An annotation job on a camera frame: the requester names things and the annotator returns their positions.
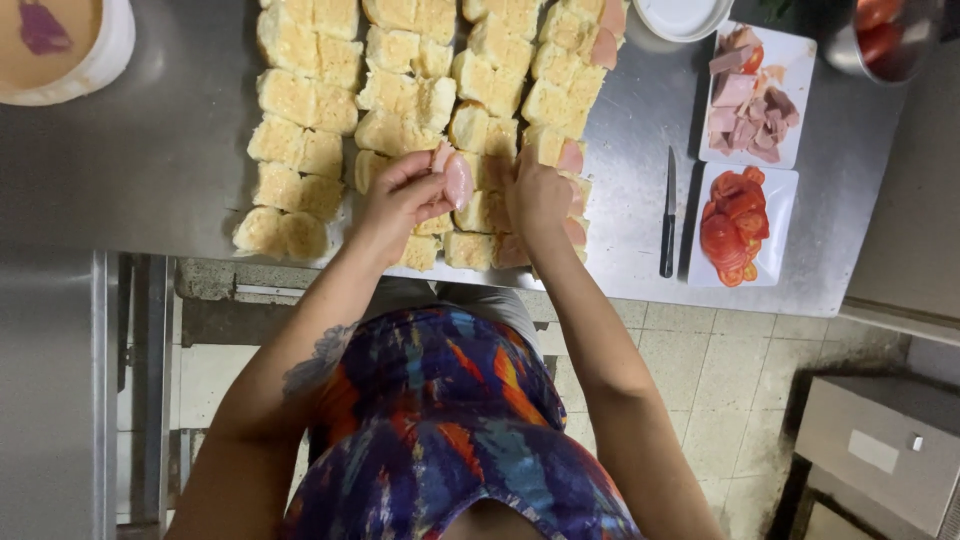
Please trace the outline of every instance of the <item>woman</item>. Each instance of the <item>woman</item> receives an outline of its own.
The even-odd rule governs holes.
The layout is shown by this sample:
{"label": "woman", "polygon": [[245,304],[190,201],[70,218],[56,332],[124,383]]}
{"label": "woman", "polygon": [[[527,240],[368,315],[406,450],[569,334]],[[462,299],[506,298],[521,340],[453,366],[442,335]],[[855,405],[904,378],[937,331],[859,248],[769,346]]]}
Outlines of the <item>woman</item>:
{"label": "woman", "polygon": [[[516,294],[380,281],[415,224],[451,211],[430,161],[415,152],[374,181],[351,240],[233,382],[168,538],[722,538],[633,339],[566,238],[569,182],[530,148],[508,212],[560,317],[596,459],[563,434]],[[313,461],[284,516],[307,429]]]}

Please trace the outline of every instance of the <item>plastic container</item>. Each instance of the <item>plastic container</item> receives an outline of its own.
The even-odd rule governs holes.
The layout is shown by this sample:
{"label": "plastic container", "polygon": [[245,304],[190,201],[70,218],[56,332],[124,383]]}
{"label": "plastic container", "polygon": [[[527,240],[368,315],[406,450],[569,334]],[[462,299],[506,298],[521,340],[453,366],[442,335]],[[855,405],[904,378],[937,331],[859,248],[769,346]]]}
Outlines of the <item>plastic container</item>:
{"label": "plastic container", "polygon": [[130,0],[104,0],[100,32],[86,57],[49,85],[0,89],[0,103],[40,107],[63,103],[112,83],[127,68],[136,41]]}
{"label": "plastic container", "polygon": [[730,18],[733,0],[634,0],[634,5],[654,34],[689,43],[709,36]]}

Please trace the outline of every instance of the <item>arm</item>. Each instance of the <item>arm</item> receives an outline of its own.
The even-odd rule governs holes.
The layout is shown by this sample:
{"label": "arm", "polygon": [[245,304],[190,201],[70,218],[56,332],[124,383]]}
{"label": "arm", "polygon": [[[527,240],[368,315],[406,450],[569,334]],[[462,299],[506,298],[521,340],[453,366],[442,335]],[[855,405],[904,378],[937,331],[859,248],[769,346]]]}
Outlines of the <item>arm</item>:
{"label": "arm", "polygon": [[643,358],[566,238],[571,197],[570,183],[530,147],[520,153],[508,211],[560,317],[597,457],[652,540],[721,539]]}
{"label": "arm", "polygon": [[380,275],[400,260],[410,231],[451,210],[447,201],[428,202],[445,185],[443,175],[422,176],[430,160],[429,151],[415,152],[377,177],[355,235],[230,386],[168,539],[276,535],[314,390],[339,363]]}

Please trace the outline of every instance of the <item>gray pants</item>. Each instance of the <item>gray pants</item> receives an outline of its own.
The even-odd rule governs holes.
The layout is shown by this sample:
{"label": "gray pants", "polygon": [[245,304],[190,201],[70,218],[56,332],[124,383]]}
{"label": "gray pants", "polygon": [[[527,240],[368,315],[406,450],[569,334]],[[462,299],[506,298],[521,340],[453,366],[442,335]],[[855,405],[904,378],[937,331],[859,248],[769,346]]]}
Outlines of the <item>gray pants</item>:
{"label": "gray pants", "polygon": [[363,315],[369,321],[390,311],[435,304],[450,304],[477,317],[503,323],[514,329],[542,359],[537,329],[530,313],[512,289],[465,283],[438,282],[437,292],[424,280],[384,276]]}

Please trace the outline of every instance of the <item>stainless steel table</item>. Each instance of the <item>stainless steel table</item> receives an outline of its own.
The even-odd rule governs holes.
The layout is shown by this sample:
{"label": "stainless steel table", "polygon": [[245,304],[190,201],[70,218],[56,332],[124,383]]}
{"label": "stainless steel table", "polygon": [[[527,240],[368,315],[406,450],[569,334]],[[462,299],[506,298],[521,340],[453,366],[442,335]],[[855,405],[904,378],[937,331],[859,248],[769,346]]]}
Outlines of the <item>stainless steel table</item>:
{"label": "stainless steel table", "polygon": [[[260,111],[255,2],[134,0],[131,65],[105,90],[61,106],[0,106],[0,238],[230,258],[250,204],[245,149]],[[760,24],[756,0],[733,18]],[[797,30],[792,21],[780,25]],[[906,91],[817,62],[797,161],[800,188],[776,287],[688,287],[658,276],[666,148],[679,151],[683,218],[696,178],[709,40],[651,46],[633,9],[628,42],[590,114],[585,174],[588,268],[608,296],[802,315],[835,315],[850,280]],[[681,273],[692,213],[681,219]],[[434,280],[540,288],[529,274],[395,271]]]}

